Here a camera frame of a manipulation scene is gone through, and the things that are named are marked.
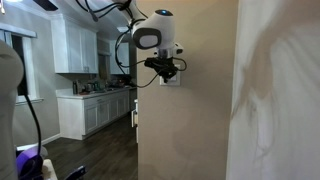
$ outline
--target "upper cabinet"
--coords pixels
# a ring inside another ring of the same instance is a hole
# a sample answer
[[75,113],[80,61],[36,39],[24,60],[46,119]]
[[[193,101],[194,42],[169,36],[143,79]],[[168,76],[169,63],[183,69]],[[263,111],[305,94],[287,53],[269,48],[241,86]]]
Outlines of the upper cabinet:
[[98,73],[96,32],[63,17],[51,28],[56,73]]
[[[114,42],[111,42],[111,48],[114,48]],[[121,43],[118,48],[118,59],[124,66],[129,66],[129,43]],[[130,74],[130,68],[122,68],[125,74]],[[110,74],[123,74],[115,61],[115,54],[112,54],[110,61]]]

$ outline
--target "white curtain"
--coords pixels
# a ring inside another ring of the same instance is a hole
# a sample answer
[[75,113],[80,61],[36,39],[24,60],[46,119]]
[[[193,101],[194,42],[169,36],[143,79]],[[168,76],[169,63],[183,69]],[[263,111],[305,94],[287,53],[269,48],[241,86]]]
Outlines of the white curtain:
[[320,179],[320,0],[239,0],[227,180]]

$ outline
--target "wall light switch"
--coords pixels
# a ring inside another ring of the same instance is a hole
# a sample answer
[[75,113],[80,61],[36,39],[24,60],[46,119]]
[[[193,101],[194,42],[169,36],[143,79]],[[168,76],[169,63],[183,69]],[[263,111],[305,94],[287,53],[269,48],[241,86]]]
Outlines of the wall light switch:
[[[175,66],[180,69],[180,64],[175,64]],[[177,72],[175,76],[171,79],[168,79],[168,82],[165,83],[163,78],[160,76],[160,85],[161,86],[180,86],[180,71]]]

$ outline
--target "dark hardwood floor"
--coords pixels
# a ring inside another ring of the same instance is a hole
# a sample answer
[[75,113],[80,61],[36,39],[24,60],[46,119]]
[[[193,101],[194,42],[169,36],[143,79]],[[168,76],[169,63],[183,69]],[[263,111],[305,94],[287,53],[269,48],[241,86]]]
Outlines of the dark hardwood floor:
[[44,145],[59,180],[86,166],[84,179],[138,179],[138,145],[130,116],[117,120],[83,140],[59,138]]

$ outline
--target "kitchen countertop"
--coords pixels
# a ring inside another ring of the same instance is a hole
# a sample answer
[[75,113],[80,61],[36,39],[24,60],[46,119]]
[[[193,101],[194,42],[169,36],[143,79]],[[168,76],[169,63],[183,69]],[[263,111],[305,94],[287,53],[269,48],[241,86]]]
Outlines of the kitchen countertop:
[[89,99],[99,96],[105,96],[108,94],[118,93],[122,91],[128,91],[131,89],[136,89],[136,87],[127,87],[127,88],[119,88],[112,91],[106,91],[103,93],[93,93],[93,94],[87,94],[87,95],[74,95],[72,93],[72,89],[59,89],[56,90],[56,96],[57,98],[65,98],[65,99]]

